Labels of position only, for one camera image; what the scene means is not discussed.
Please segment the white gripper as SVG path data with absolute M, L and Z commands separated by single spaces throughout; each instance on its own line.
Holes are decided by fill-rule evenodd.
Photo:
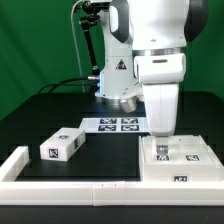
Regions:
M 179 83 L 186 72 L 183 53 L 136 56 L 134 73 L 143 88 L 149 133 L 156 138 L 156 152 L 167 155 L 169 138 L 176 126 Z

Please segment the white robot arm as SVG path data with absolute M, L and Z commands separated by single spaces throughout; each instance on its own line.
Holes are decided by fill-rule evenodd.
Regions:
M 179 83 L 186 72 L 182 49 L 204 29 L 207 0 L 90 0 L 106 4 L 101 14 L 105 67 L 97 100 L 125 112 L 145 105 L 148 130 L 158 155 L 175 132 Z

